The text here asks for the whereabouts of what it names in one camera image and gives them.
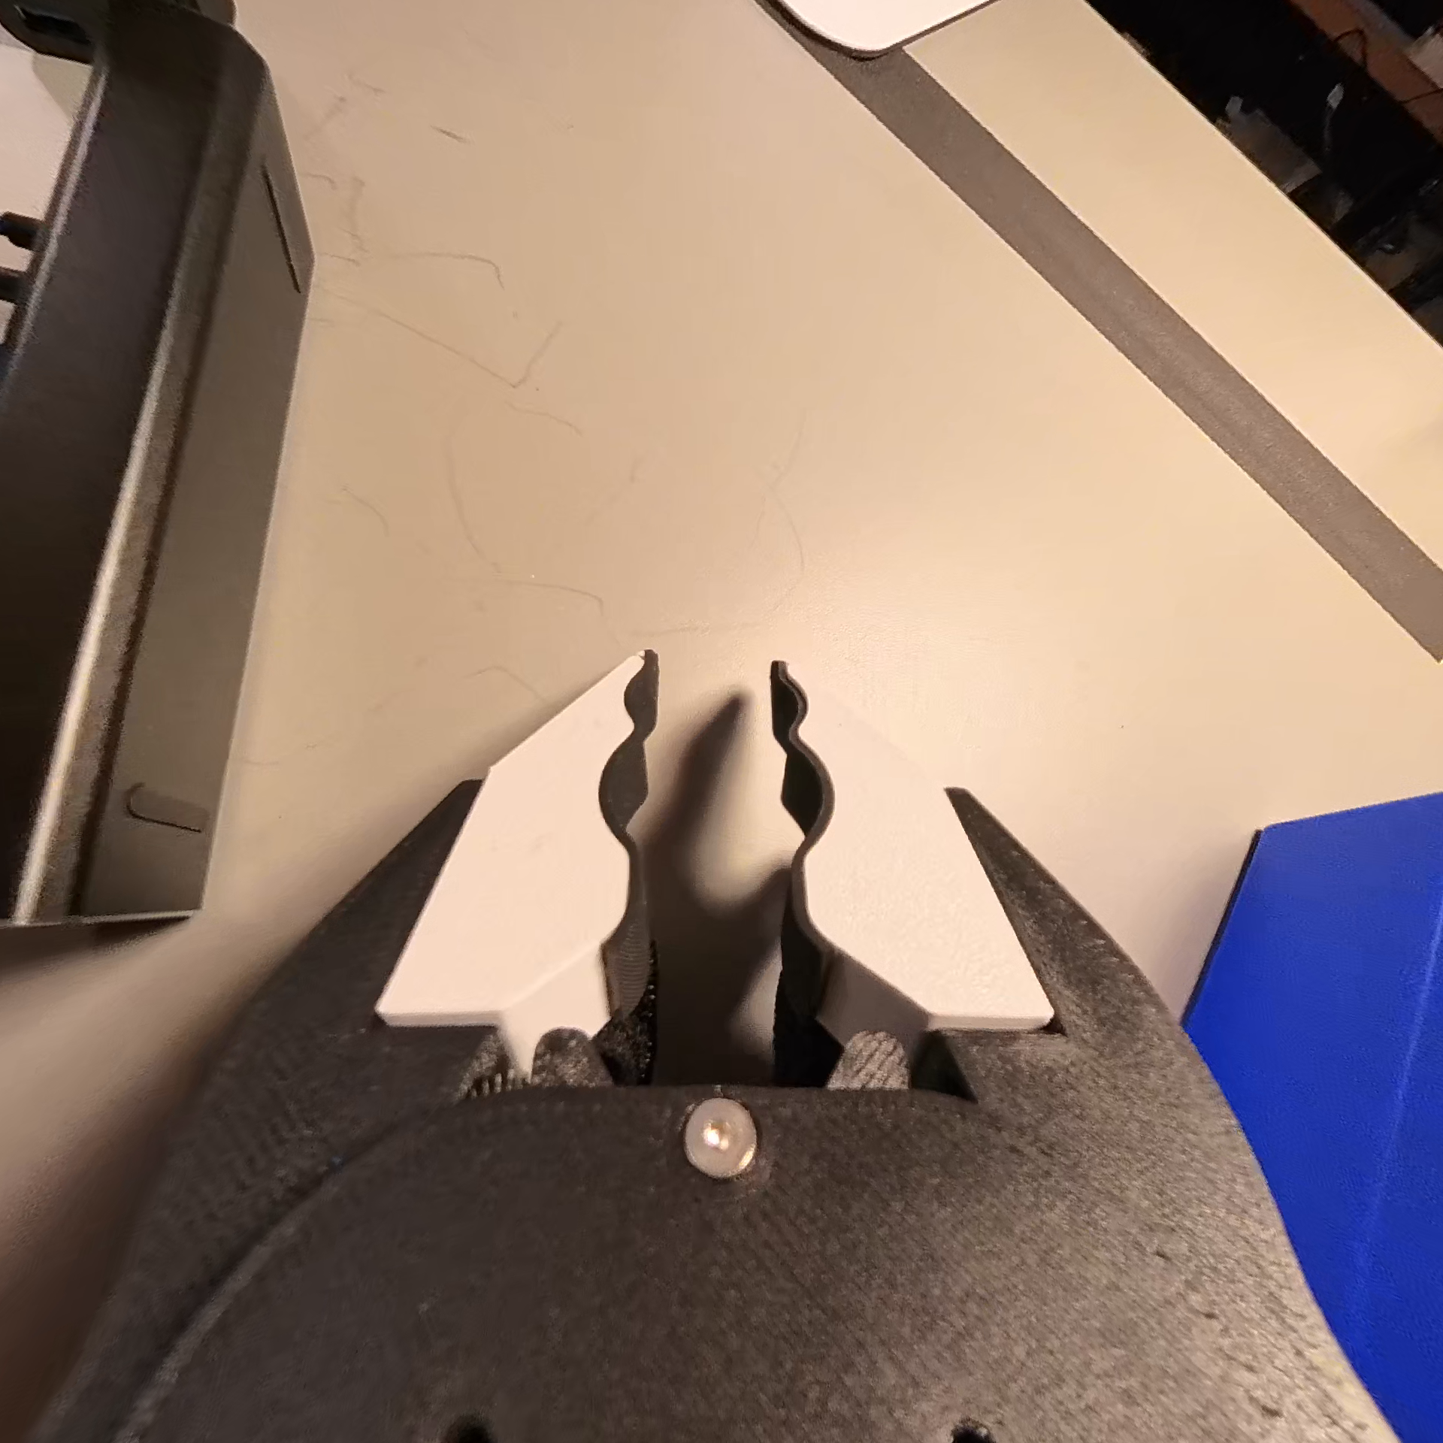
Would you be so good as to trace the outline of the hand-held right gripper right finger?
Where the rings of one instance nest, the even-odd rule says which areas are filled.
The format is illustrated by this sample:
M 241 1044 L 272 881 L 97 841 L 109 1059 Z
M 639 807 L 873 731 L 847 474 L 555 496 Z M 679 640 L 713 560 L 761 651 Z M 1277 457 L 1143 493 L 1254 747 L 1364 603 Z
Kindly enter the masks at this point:
M 1055 1018 L 944 783 L 786 661 L 770 666 L 787 869 L 777 1066 L 837 1066 L 892 1041 L 909 1066 L 937 1034 L 1031 1034 Z

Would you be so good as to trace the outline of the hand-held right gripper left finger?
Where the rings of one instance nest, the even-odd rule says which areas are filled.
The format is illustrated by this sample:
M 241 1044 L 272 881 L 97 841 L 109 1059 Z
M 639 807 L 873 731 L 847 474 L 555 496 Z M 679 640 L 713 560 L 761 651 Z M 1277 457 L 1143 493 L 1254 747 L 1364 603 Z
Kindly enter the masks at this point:
M 629 826 L 658 692 L 657 652 L 633 654 L 490 767 L 377 999 L 385 1023 L 492 1027 L 528 1068 L 547 1034 L 636 1013 L 653 936 Z

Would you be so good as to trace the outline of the slim black usb hub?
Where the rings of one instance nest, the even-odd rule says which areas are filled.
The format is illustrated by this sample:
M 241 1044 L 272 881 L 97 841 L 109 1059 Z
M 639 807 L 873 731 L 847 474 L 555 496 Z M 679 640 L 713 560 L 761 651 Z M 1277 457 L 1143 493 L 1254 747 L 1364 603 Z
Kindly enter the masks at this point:
M 313 283 L 234 3 L 4 3 L 90 68 L 42 218 L 4 213 L 4 925 L 205 898 Z

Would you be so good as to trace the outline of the blue box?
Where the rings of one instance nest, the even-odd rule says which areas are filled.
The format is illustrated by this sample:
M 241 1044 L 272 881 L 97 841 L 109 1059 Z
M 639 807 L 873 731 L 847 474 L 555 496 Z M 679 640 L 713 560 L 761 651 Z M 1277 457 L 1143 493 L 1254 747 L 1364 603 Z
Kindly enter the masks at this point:
M 1184 1029 L 1399 1439 L 1442 1439 L 1442 797 L 1254 834 Z

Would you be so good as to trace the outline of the white lamp stand base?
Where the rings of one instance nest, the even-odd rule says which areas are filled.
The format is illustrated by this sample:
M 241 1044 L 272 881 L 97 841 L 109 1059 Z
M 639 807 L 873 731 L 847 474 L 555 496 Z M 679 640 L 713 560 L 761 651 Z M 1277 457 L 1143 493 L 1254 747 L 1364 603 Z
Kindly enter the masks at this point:
M 875 58 L 981 12 L 993 1 L 775 1 L 791 22 L 823 44 Z

